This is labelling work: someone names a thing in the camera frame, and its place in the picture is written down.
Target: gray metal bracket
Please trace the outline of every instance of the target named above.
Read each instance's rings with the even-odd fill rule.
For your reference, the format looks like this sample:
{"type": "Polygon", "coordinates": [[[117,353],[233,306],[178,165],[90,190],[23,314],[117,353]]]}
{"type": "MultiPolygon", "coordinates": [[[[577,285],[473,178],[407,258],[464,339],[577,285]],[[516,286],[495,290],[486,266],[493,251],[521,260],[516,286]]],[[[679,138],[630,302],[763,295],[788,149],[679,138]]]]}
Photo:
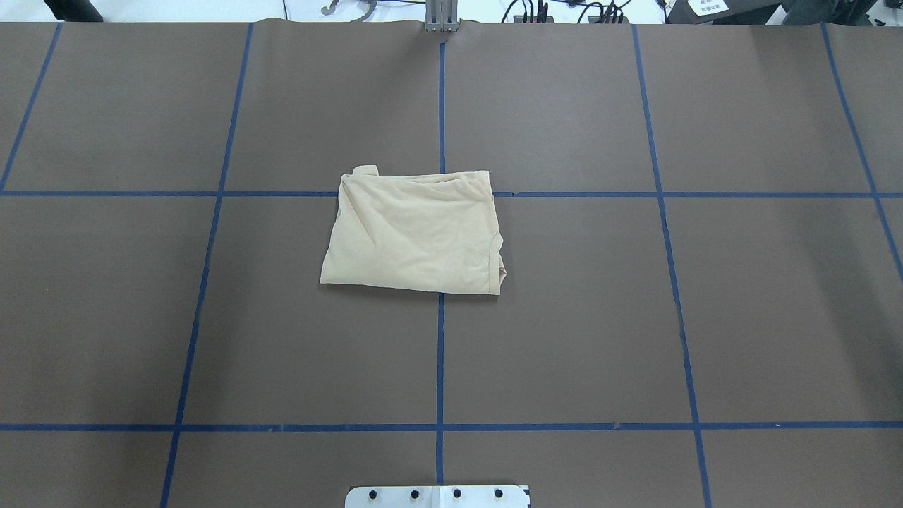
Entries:
{"type": "Polygon", "coordinates": [[[457,32],[458,0],[426,0],[426,31],[457,32]]]}

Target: white metal bracket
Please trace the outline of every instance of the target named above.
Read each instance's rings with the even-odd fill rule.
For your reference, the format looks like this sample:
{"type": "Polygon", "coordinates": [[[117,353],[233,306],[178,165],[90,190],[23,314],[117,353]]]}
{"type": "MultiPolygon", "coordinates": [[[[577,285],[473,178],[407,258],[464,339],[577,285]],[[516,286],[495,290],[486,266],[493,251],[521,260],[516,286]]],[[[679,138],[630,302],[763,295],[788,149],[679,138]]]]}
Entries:
{"type": "Polygon", "coordinates": [[[458,32],[458,0],[426,0],[427,32],[458,32]]]}
{"type": "Polygon", "coordinates": [[[449,485],[355,487],[345,508],[529,508],[530,487],[449,485]]]}

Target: gray mat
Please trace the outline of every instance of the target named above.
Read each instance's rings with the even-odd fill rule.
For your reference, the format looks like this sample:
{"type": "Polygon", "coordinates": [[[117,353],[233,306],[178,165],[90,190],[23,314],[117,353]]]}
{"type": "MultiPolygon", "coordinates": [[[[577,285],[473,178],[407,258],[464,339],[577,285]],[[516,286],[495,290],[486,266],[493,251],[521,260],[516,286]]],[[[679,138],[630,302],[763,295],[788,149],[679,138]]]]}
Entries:
{"type": "Polygon", "coordinates": [[[0,505],[893,505],[899,40],[0,25],[0,505]],[[490,170],[502,295],[320,286],[362,164],[490,170]]]}

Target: folded cloth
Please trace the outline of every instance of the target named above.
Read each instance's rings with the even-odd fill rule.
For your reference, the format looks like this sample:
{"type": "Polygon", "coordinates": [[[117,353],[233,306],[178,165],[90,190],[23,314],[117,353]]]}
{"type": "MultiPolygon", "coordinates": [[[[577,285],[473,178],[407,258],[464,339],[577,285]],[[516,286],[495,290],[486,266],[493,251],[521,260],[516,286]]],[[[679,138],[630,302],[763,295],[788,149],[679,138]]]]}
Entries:
{"type": "Polygon", "coordinates": [[[344,174],[322,284],[360,284],[461,295],[498,295],[499,250],[489,172],[344,174]]]}

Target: vertical blue line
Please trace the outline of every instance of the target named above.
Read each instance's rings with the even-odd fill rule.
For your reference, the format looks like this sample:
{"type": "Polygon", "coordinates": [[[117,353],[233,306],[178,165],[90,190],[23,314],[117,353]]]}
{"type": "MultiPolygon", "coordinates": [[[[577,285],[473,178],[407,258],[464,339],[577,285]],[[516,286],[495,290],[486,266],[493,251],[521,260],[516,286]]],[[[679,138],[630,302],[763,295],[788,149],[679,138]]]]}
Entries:
{"type": "Polygon", "coordinates": [[[884,236],[888,239],[890,255],[894,258],[894,264],[897,266],[897,275],[900,278],[900,282],[903,282],[903,263],[900,262],[897,243],[894,242],[894,235],[892,232],[890,232],[888,218],[884,214],[884,206],[881,205],[881,198],[878,195],[878,187],[875,185],[875,179],[871,175],[871,168],[869,168],[869,159],[865,156],[865,149],[862,148],[862,141],[859,138],[859,131],[856,129],[856,123],[852,119],[850,106],[846,101],[846,94],[843,93],[841,77],[837,72],[837,63],[834,61],[834,51],[831,48],[831,38],[828,37],[828,25],[825,23],[822,23],[822,37],[824,38],[824,49],[828,53],[828,62],[831,64],[831,74],[834,77],[834,86],[837,87],[837,95],[840,97],[841,106],[843,107],[843,114],[846,116],[847,124],[850,126],[852,140],[856,144],[856,151],[859,152],[859,160],[862,163],[862,169],[865,171],[865,179],[869,182],[871,197],[875,201],[875,208],[878,209],[878,216],[881,219],[881,227],[884,229],[884,236]]]}
{"type": "Polygon", "coordinates": [[[28,99],[28,106],[25,107],[25,113],[22,115],[19,131],[15,133],[15,141],[13,141],[13,146],[9,150],[9,157],[6,158],[6,166],[4,167],[3,175],[0,176],[0,192],[6,187],[6,180],[9,178],[10,172],[13,171],[15,153],[19,151],[19,144],[22,143],[22,136],[25,134],[25,127],[28,125],[28,118],[32,115],[34,101],[37,100],[38,91],[41,89],[42,83],[44,83],[44,76],[47,74],[47,68],[51,65],[51,57],[53,56],[53,50],[56,49],[56,43],[60,39],[60,32],[62,32],[62,23],[57,23],[56,30],[53,32],[53,38],[51,39],[51,46],[47,48],[47,55],[44,56],[44,64],[41,66],[41,72],[38,73],[38,80],[34,82],[32,96],[28,99]]]}
{"type": "Polygon", "coordinates": [[[649,142],[649,154],[652,158],[652,175],[656,181],[656,194],[658,194],[658,215],[662,222],[662,234],[665,239],[665,254],[668,262],[668,275],[671,278],[671,294],[674,297],[675,307],[677,309],[677,323],[680,328],[681,345],[684,349],[684,377],[686,380],[687,396],[690,400],[690,415],[693,418],[696,460],[699,464],[699,477],[703,484],[703,501],[705,502],[706,508],[712,508],[709,473],[705,464],[705,451],[703,449],[703,433],[699,425],[699,410],[696,407],[696,389],[693,383],[693,367],[690,364],[690,347],[686,341],[684,308],[680,301],[680,288],[677,285],[674,251],[671,249],[671,231],[668,229],[667,211],[665,208],[665,195],[662,190],[661,174],[658,171],[658,153],[656,151],[656,139],[652,131],[652,116],[649,113],[649,97],[646,91],[646,75],[643,72],[643,57],[639,47],[639,32],[635,24],[631,25],[631,28],[633,29],[633,49],[637,57],[639,92],[643,99],[643,115],[646,117],[646,136],[649,142]]]}
{"type": "Polygon", "coordinates": [[[439,173],[445,173],[445,42],[439,44],[439,173]]]}
{"type": "Polygon", "coordinates": [[[191,339],[188,343],[188,355],[185,359],[185,370],[182,373],[182,389],[179,392],[179,407],[176,410],[175,430],[172,432],[169,460],[166,464],[166,477],[163,479],[163,493],[160,496],[160,507],[166,508],[169,503],[169,493],[172,487],[172,474],[175,471],[175,458],[179,451],[179,438],[182,433],[182,420],[185,416],[185,401],[188,399],[188,385],[191,380],[191,367],[194,364],[194,352],[198,344],[198,331],[200,330],[200,310],[204,305],[204,297],[207,294],[207,280],[210,273],[210,256],[213,252],[213,241],[217,236],[219,226],[219,211],[222,208],[223,192],[226,188],[228,176],[228,163],[232,152],[232,140],[235,137],[235,125],[238,121],[238,107],[241,103],[241,91],[245,86],[245,71],[247,70],[247,56],[251,49],[251,35],[254,33],[254,24],[247,24],[247,36],[245,37],[245,51],[241,59],[241,69],[238,72],[238,85],[235,91],[235,102],[232,106],[232,118],[229,121],[228,137],[226,138],[226,153],[223,155],[223,166],[219,174],[219,189],[217,201],[213,206],[213,220],[210,223],[210,235],[207,238],[207,251],[204,253],[204,269],[200,276],[200,288],[198,289],[198,301],[194,307],[194,321],[191,324],[191,339]]]}
{"type": "Polygon", "coordinates": [[[445,294],[439,294],[438,343],[436,347],[436,484],[445,482],[443,435],[445,424],[445,294]]]}

